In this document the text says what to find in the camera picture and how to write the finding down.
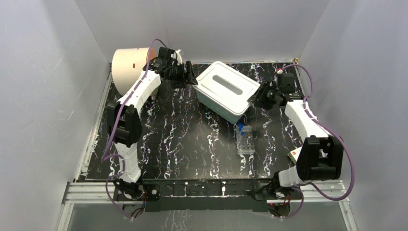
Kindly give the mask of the clear acrylic test tube rack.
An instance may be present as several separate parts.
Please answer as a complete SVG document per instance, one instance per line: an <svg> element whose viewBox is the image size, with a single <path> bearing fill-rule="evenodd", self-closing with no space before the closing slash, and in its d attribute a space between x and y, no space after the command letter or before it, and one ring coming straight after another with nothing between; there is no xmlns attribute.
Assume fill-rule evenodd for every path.
<svg viewBox="0 0 408 231"><path fill-rule="evenodd" d="M255 153L255 144L251 126L243 126L239 129L238 125L235 129L236 147L238 155L253 155Z"/></svg>

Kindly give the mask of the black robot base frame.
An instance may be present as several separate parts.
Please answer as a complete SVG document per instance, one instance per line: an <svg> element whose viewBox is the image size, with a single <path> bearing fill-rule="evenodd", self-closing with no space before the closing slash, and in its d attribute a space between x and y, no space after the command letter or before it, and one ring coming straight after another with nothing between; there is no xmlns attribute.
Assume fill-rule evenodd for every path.
<svg viewBox="0 0 408 231"><path fill-rule="evenodd" d="M170 210L251 210L287 216L300 192L282 188L272 179L144 179L136 183L113 180L113 199L139 204L146 212Z"/></svg>

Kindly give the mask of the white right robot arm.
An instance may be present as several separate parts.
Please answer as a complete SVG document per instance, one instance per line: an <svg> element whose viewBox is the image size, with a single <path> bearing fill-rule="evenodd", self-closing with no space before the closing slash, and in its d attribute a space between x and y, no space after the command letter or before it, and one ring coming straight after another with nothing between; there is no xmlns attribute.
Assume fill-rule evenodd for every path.
<svg viewBox="0 0 408 231"><path fill-rule="evenodd" d="M271 95L277 105L284 106L285 114L303 140L295 165L274 174L271 194L284 199L293 186L338 179L344 148L338 138L317 124L318 120L310 112L303 94L295 92L294 75L278 74L276 90Z"/></svg>

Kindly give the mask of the white plastic bin lid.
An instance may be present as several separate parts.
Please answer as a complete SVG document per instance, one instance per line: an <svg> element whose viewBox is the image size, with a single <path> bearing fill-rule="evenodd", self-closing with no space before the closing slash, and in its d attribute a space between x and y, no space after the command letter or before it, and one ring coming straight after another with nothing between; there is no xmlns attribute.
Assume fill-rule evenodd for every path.
<svg viewBox="0 0 408 231"><path fill-rule="evenodd" d="M210 64L196 80L195 90L223 102L228 100L233 106L238 106L238 101L248 102L260 87L259 83L221 61Z"/></svg>

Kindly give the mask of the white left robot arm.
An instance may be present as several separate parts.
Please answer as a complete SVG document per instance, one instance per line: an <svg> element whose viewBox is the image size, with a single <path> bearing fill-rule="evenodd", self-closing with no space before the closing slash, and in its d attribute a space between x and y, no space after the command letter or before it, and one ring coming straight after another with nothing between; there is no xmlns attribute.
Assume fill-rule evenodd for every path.
<svg viewBox="0 0 408 231"><path fill-rule="evenodd" d="M121 98L108 105L108 130L119 155L121 171L115 188L126 198L139 200L141 184L137 143L141 138L141 109L157 95L162 82L174 89L192 85L199 101L230 123L237 123L251 105L260 84L223 62L216 61L195 76L181 50L160 47L118 49L112 59L112 77Z"/></svg>

